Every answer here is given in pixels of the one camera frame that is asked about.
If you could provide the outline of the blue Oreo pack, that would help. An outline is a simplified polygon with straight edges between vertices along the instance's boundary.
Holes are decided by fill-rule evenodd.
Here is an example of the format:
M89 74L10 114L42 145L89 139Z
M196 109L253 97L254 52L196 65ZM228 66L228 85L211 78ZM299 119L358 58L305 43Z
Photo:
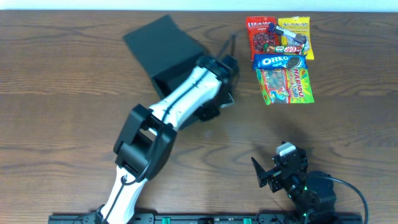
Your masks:
M273 70L276 68L307 68L304 55L256 54L252 68Z

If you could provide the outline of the red candy bag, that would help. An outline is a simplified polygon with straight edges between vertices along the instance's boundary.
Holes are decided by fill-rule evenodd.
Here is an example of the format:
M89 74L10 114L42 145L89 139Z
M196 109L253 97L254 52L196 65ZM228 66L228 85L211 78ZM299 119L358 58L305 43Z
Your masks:
M273 16L248 16L246 18L251 60L254 60L255 54L264 53L266 44L279 45L277 35L269 31L270 23L275 24L276 18Z

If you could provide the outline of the Haribo gummy bag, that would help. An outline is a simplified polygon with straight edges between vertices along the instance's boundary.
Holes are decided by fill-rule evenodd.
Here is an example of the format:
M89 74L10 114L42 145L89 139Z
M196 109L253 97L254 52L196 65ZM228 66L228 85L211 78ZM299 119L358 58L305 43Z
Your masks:
M266 105L315 102L305 68L257 68L256 75Z

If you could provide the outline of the dark green box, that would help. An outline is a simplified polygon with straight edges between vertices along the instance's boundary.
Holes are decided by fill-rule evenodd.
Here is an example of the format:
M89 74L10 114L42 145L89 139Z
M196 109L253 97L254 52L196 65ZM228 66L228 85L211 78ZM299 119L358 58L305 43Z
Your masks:
M189 77L200 57L209 54L204 45L181 30L169 15L125 34L123 41L161 99Z

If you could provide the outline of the yellow snack bag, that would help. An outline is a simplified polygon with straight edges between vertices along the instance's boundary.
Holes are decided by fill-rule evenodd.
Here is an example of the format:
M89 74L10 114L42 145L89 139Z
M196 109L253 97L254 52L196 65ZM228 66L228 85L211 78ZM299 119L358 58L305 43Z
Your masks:
M314 60L311 44L310 17L283 17L278 19L278 25L285 32L281 36L282 45L302 46L306 59Z

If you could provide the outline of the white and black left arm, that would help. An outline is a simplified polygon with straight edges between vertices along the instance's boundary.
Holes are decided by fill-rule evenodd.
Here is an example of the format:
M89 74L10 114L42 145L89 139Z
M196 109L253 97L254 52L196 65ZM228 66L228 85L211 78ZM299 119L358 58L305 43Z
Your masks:
M135 106L115 142L116 180L95 223L128 223L146 184L167 162L180 129L209 121L234 103L239 65L232 55L200 57L190 76L158 103Z

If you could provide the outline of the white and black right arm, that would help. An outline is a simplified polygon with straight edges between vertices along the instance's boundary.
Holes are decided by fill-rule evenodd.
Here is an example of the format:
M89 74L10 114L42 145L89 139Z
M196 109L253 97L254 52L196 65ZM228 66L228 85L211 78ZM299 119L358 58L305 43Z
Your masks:
M260 188L269 186L271 192L284 190L295 206L284 223L333 223L336 194L330 175L307 172L307 153L302 148L281 145L272 158L274 166L265 170L255 158L251 159Z

